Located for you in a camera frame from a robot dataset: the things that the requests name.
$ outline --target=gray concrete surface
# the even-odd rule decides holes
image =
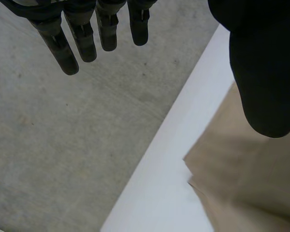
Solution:
[[[66,76],[36,30],[0,4],[0,229],[97,232],[217,23],[206,0],[160,0],[150,40],[132,43],[119,13],[118,48]]]

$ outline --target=brown cardboard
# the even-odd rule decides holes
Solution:
[[[290,231],[290,134],[255,132],[235,84],[185,162],[215,231]]]

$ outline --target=glove finger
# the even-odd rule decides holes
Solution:
[[[104,51],[113,51],[117,47],[117,12],[126,4],[126,0],[98,0],[96,16],[101,45]]]
[[[61,16],[46,21],[32,21],[49,50],[67,75],[76,74],[79,70],[75,56],[61,28]]]
[[[64,6],[64,15],[72,32],[78,52],[84,62],[92,62],[97,58],[90,24],[95,1],[74,1]]]
[[[128,0],[130,28],[133,42],[142,46],[148,41],[149,8],[157,0]]]

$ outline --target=gloved hand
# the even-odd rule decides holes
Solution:
[[[84,62],[97,57],[90,19],[96,11],[102,48],[113,51],[117,46],[117,12],[127,0],[0,0],[17,16],[27,18],[38,30],[61,69],[67,75],[79,70],[75,56],[61,28],[61,12],[73,34]],[[157,0],[128,0],[133,41],[141,46],[148,40],[149,8]]]

